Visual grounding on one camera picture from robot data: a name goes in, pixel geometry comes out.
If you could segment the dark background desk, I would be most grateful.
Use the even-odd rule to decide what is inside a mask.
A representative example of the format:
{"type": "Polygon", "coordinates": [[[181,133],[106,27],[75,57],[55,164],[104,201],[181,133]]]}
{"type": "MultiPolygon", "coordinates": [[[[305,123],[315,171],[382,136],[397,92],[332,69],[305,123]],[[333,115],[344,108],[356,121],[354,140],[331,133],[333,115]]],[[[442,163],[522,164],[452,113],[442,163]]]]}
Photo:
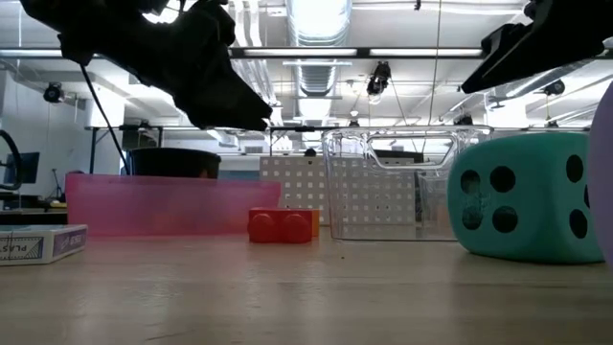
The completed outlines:
{"type": "Polygon", "coordinates": [[[12,209],[0,210],[0,225],[65,225],[65,209],[12,209]]]}

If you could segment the teal foam die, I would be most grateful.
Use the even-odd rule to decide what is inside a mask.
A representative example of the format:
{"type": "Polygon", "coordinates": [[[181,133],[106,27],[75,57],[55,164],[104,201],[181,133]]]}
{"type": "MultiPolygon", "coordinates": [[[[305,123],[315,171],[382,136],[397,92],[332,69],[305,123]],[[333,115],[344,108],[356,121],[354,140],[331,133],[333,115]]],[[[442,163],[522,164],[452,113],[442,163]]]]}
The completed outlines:
{"type": "Polygon", "coordinates": [[[604,260],[587,189],[588,136],[541,132],[464,150],[447,179],[459,244],[476,255],[537,264],[604,260]]]}

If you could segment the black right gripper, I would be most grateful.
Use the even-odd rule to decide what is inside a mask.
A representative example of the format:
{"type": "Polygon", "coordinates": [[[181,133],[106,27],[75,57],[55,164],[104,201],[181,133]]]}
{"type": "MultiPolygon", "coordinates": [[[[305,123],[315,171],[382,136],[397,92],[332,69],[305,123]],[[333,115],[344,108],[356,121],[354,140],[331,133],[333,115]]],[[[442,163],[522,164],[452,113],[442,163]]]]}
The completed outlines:
{"type": "Polygon", "coordinates": [[[480,42],[483,61],[462,84],[482,91],[601,54],[613,36],[613,0],[528,0],[529,23],[508,23],[480,42]]]}

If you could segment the red two-stud toy block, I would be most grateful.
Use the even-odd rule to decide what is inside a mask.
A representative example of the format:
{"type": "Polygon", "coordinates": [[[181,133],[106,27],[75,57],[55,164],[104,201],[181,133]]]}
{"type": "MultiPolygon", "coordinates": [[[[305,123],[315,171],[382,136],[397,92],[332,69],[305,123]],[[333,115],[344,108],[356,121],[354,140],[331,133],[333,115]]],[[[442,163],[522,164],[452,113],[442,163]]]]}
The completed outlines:
{"type": "Polygon", "coordinates": [[[254,208],[249,211],[247,231],[254,243],[311,242],[311,209],[254,208]]]}

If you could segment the black round bucket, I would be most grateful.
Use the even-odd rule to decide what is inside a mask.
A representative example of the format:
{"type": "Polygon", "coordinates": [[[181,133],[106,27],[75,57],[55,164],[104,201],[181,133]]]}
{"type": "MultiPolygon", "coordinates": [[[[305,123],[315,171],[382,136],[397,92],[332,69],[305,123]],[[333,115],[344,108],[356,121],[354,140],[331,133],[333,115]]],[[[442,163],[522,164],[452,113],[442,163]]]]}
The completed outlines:
{"type": "Polygon", "coordinates": [[[198,149],[142,148],[128,154],[132,175],[217,179],[221,157],[198,149]]]}

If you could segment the black computer monitor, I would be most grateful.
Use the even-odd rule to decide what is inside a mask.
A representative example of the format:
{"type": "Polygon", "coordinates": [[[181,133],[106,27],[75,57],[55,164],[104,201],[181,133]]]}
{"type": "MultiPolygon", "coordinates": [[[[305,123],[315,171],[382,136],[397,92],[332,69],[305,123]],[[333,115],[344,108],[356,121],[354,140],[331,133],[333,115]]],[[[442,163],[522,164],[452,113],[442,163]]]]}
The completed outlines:
{"type": "MultiPolygon", "coordinates": [[[[22,183],[35,184],[37,180],[37,171],[39,165],[39,152],[22,152],[20,154],[22,161],[22,183]]],[[[7,154],[5,163],[7,167],[4,170],[5,184],[14,184],[16,182],[16,170],[14,166],[14,158],[11,153],[7,154]]]]}

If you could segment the black background device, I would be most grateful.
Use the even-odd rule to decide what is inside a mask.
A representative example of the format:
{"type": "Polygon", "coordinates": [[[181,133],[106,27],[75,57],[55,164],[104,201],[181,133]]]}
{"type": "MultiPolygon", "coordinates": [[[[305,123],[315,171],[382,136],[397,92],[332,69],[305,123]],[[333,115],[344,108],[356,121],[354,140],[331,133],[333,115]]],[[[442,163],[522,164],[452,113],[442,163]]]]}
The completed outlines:
{"type": "Polygon", "coordinates": [[[62,187],[59,184],[58,177],[57,177],[57,170],[52,169],[52,173],[53,173],[53,177],[54,177],[56,186],[55,186],[55,190],[49,196],[49,199],[48,199],[49,206],[51,208],[65,208],[66,207],[66,195],[62,187]]]}

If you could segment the silver ventilation duct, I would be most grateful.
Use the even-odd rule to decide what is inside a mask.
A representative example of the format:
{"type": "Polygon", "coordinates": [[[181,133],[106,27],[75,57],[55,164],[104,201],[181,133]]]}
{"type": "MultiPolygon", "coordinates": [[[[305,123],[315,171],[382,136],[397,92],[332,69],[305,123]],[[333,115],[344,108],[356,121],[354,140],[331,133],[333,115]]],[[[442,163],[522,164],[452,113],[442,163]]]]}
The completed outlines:
{"type": "MultiPolygon", "coordinates": [[[[298,47],[341,47],[347,42],[352,0],[284,0],[290,45],[298,47]]],[[[300,92],[326,97],[337,81],[333,65],[301,65],[296,77],[300,92]]]]}

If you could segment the black background table frame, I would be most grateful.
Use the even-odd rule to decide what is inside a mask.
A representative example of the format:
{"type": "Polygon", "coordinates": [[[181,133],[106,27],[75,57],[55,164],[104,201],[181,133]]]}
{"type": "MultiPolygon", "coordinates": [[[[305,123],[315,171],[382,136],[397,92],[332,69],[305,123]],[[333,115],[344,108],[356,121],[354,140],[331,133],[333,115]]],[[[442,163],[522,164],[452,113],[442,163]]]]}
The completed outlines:
{"type": "Polygon", "coordinates": [[[240,136],[258,136],[262,138],[267,145],[267,149],[264,149],[262,152],[267,153],[268,155],[272,155],[273,152],[282,151],[282,149],[275,149],[275,146],[279,141],[281,141],[285,136],[288,136],[291,132],[293,133],[312,133],[316,131],[322,131],[321,127],[316,126],[270,126],[265,131],[248,131],[246,129],[236,129],[236,128],[209,128],[209,129],[199,129],[194,126],[151,126],[148,124],[139,124],[139,125],[121,125],[121,126],[86,126],[85,130],[90,130],[91,134],[91,144],[90,144],[90,158],[89,158],[89,172],[93,173],[95,171],[95,162],[96,162],[96,145],[100,138],[98,137],[98,132],[100,130],[106,130],[107,134],[117,134],[118,132],[137,132],[138,134],[149,134],[150,132],[154,132],[156,136],[154,137],[154,142],[157,148],[162,148],[165,142],[165,135],[167,132],[197,132],[201,134],[207,134],[208,136],[214,138],[218,145],[222,148],[235,148],[240,151],[242,154],[246,154],[245,149],[241,149],[239,147],[240,136]]]}

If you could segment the purple foam die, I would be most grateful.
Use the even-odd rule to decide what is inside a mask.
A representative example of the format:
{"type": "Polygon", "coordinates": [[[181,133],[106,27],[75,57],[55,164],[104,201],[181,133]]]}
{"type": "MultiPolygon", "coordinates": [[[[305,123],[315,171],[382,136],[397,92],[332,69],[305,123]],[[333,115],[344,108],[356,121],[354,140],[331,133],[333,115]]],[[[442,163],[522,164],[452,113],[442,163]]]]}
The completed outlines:
{"type": "Polygon", "coordinates": [[[593,118],[587,172],[593,228],[605,262],[613,271],[613,81],[593,118]]]}

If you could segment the clear plastic bin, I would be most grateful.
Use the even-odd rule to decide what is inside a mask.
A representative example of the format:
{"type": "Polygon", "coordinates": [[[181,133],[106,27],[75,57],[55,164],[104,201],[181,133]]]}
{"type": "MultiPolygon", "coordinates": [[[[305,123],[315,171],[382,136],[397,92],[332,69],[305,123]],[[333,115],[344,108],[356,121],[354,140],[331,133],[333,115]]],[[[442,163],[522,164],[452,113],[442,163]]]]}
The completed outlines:
{"type": "Polygon", "coordinates": [[[323,150],[331,236],[340,241],[452,242],[446,185],[487,126],[347,127],[323,150]]]}

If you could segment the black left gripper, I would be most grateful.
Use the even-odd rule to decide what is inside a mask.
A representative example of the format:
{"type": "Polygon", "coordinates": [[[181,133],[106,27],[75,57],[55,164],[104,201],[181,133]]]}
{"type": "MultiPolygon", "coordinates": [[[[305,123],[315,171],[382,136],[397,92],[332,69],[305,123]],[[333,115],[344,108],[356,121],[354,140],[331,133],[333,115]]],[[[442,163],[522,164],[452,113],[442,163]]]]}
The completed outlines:
{"type": "Polygon", "coordinates": [[[229,0],[196,0],[181,6],[170,23],[149,23],[152,41],[140,49],[137,80],[174,96],[191,124],[200,129],[265,130],[268,105],[233,69],[228,47],[235,22],[223,9],[229,0]]]}

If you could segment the black overhead frame beam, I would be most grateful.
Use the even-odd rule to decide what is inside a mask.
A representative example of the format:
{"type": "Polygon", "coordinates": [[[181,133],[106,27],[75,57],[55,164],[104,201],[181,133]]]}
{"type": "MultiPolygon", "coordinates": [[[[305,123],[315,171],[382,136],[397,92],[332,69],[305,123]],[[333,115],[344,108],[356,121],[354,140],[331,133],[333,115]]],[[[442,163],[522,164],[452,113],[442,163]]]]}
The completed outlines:
{"type": "MultiPolygon", "coordinates": [[[[298,59],[298,58],[348,58],[348,59],[481,59],[484,54],[477,48],[299,48],[299,47],[235,47],[229,49],[234,59],[298,59]]],[[[59,49],[54,48],[0,48],[0,58],[58,59],[59,49]]],[[[613,59],[613,50],[606,49],[594,59],[613,59]]]]}

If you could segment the pink translucent plastic tray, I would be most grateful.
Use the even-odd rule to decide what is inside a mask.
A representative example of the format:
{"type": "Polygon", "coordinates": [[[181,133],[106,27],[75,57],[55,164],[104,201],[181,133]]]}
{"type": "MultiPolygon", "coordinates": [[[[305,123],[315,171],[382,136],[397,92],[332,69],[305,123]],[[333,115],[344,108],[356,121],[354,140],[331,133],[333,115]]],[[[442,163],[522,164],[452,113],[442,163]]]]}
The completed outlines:
{"type": "Polygon", "coordinates": [[[244,234],[249,211],[279,205],[274,181],[70,173],[68,222],[92,237],[244,234]]]}

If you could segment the white perforated metal basket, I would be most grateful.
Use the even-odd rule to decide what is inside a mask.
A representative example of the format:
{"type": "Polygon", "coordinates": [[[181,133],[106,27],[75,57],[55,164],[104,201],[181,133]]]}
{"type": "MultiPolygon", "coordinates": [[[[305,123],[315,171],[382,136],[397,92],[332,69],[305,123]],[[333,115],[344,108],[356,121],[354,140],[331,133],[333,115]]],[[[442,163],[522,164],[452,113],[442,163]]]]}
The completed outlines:
{"type": "Polygon", "coordinates": [[[322,223],[414,226],[416,187],[409,159],[387,161],[385,170],[369,157],[263,156],[260,178],[282,186],[282,208],[318,209],[322,223]]]}

